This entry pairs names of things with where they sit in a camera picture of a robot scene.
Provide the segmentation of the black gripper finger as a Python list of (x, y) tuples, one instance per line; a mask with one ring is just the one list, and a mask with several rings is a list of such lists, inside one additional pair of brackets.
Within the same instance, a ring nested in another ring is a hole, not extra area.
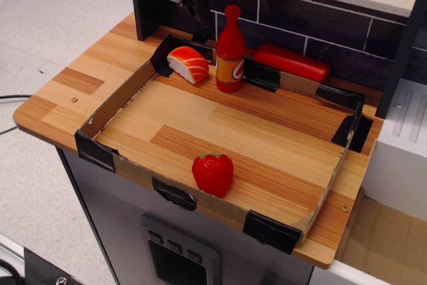
[(196, 18), (203, 27), (211, 26), (211, 11), (209, 0), (187, 0), (187, 11)]

